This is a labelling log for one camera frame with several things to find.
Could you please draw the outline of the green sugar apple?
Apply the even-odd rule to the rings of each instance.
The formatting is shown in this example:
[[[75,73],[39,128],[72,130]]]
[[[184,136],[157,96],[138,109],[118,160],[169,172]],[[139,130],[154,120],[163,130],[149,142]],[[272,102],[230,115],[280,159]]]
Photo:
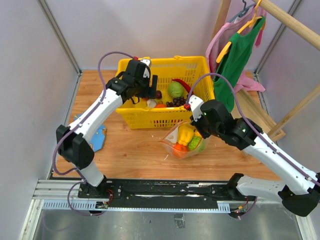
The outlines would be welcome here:
[[[201,136],[194,136],[187,145],[188,151],[189,152],[194,151],[198,147],[201,141],[202,141]]]

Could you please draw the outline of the yellow bell pepper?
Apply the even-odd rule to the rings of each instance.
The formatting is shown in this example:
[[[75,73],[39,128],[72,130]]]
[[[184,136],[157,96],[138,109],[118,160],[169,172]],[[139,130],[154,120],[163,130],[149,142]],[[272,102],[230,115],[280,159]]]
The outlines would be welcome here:
[[[178,127],[177,143],[187,146],[194,136],[194,129],[188,124],[182,124]]]

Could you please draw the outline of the clear zip top bag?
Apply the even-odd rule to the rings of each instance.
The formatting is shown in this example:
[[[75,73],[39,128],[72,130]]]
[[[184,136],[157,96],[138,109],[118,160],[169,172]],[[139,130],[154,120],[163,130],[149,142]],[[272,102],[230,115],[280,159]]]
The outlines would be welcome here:
[[[172,127],[159,142],[172,157],[185,159],[202,153],[210,139],[203,138],[190,121],[182,121]]]

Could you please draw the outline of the orange fruit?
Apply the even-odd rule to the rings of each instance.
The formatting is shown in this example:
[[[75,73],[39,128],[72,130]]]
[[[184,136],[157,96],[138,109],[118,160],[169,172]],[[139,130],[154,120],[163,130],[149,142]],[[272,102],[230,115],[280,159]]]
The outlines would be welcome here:
[[[174,144],[172,149],[172,154],[177,159],[183,159],[186,156],[187,152],[187,147],[179,143]]]

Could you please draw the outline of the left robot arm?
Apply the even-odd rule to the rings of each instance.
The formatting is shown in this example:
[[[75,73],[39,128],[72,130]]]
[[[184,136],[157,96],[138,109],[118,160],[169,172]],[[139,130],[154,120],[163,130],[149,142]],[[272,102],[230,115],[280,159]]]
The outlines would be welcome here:
[[[89,141],[99,126],[127,100],[155,99],[157,75],[151,73],[151,60],[129,60],[125,71],[103,83],[103,91],[96,101],[69,126],[56,130],[57,153],[72,163],[96,198],[107,192],[107,178],[94,162],[95,153]]]

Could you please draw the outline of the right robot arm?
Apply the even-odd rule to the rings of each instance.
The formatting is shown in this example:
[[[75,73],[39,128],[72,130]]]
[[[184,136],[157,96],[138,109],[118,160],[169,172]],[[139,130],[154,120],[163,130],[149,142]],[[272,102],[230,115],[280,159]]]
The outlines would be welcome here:
[[[307,169],[278,147],[252,120],[233,118],[225,105],[215,99],[204,102],[192,95],[191,125],[203,138],[215,136],[227,145],[255,157],[280,180],[252,178],[235,173],[227,183],[232,200],[253,196],[281,203],[291,213],[308,216],[320,201],[320,175]]]

